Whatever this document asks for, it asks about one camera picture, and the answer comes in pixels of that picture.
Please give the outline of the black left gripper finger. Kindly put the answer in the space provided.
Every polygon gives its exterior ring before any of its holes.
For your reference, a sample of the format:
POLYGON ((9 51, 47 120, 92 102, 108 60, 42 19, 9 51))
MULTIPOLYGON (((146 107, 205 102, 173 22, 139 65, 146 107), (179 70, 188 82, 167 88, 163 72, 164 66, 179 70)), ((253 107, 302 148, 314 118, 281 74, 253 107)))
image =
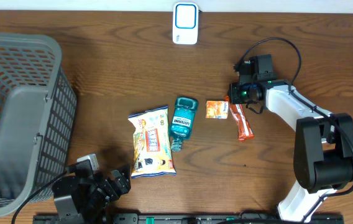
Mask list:
POLYGON ((131 189, 130 165, 126 164, 118 169, 120 173, 119 182, 122 190, 131 189))
POLYGON ((113 170, 111 174, 114 177, 114 183, 117 186, 117 190, 120 194, 126 193, 126 178, 123 173, 120 173, 119 170, 113 170))

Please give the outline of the orange tissue packet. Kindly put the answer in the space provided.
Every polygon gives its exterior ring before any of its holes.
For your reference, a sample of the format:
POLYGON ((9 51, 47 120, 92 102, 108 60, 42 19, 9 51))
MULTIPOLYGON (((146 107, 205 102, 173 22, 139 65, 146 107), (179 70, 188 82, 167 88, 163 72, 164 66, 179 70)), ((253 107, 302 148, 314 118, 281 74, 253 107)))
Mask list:
POLYGON ((227 119, 229 103, 227 101, 207 101, 206 118, 227 119))

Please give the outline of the yellow snack bag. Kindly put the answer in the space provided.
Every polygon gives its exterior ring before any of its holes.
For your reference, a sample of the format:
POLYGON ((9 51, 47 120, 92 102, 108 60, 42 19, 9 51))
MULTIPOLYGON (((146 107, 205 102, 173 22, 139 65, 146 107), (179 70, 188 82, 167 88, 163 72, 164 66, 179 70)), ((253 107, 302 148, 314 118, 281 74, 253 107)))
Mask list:
POLYGON ((176 175, 168 132, 168 107, 132 114, 134 162, 132 178, 176 175))

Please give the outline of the red chocolate bar wrapper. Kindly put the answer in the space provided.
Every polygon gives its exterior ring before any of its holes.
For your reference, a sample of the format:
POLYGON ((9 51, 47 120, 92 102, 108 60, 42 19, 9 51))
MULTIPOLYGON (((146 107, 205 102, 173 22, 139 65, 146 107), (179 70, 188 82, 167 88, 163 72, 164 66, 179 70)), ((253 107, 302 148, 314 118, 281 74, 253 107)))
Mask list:
MULTIPOLYGON (((229 102, 229 97, 227 95, 224 97, 224 99, 229 102)), ((232 117, 234 118, 238 127, 238 140, 240 142, 244 142, 248 139, 253 139, 254 134, 249 125, 249 122, 246 120, 242 105, 234 105, 229 102, 229 111, 231 112, 232 117)))

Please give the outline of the teal mouthwash bottle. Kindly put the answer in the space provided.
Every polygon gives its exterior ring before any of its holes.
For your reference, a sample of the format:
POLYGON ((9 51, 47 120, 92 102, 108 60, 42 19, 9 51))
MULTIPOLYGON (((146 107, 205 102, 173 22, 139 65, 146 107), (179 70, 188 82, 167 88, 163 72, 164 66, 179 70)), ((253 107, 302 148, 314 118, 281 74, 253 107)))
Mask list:
POLYGON ((198 101, 192 98, 178 97, 170 124, 171 150, 179 152, 184 140, 188 140, 193 129, 195 114, 198 110, 198 101))

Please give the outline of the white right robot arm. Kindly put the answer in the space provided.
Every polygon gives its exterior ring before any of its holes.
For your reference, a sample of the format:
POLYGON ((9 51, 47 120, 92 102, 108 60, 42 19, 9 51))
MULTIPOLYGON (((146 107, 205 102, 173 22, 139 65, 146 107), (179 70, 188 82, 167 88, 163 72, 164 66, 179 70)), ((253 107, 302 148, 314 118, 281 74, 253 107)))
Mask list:
POLYGON ((353 119, 318 107, 279 80, 271 55, 242 59, 234 70, 239 80, 229 86, 230 103, 248 109, 259 103, 295 132, 296 181, 277 210, 283 221, 308 223, 327 198, 353 191, 353 119))

